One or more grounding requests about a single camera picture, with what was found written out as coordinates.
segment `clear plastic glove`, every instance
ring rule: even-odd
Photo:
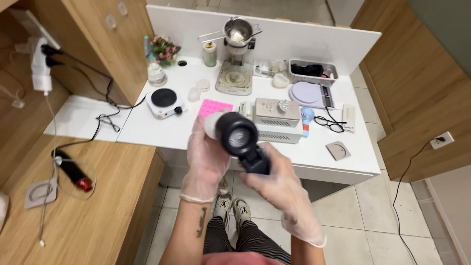
[[[271,160],[270,176],[242,173],[242,181],[283,212],[283,228],[291,235],[323,248],[327,243],[327,236],[314,215],[308,192],[301,186],[291,160],[280,154],[270,143],[261,143],[260,147]]]
[[[189,171],[183,179],[180,198],[191,202],[212,202],[218,184],[229,168],[231,156],[221,143],[204,132],[204,118],[198,116],[188,140]]]

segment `eyeglasses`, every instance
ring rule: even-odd
[[[332,119],[332,120],[328,120],[324,117],[321,117],[321,116],[315,116],[314,117],[314,121],[319,124],[319,125],[322,125],[322,126],[328,126],[329,129],[333,132],[336,132],[336,133],[343,133],[345,130],[343,129],[343,126],[342,124],[345,124],[346,122],[337,122],[333,117],[332,115],[330,115],[330,112],[329,112],[329,109],[327,108],[327,106],[325,107],[325,110],[327,111],[327,114],[329,115],[329,117]]]

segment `tattoo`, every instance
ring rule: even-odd
[[[203,234],[204,218],[206,217],[206,210],[207,209],[208,208],[206,208],[206,207],[201,208],[201,210],[203,211],[203,215],[200,217],[200,230],[196,231],[196,233],[197,233],[196,237],[201,237],[202,234]]]

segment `blue fan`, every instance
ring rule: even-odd
[[[301,108],[301,118],[302,118],[302,136],[307,138],[309,136],[309,123],[314,119],[314,111],[308,107]]]

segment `sneaker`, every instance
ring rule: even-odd
[[[229,223],[229,211],[231,210],[232,206],[232,194],[230,192],[219,195],[216,199],[216,204],[214,205],[214,216],[224,216],[224,212],[226,215],[224,216],[224,226],[227,227]]]
[[[239,232],[242,223],[251,220],[250,206],[243,199],[237,198],[232,204],[232,210],[234,211],[237,232]]]

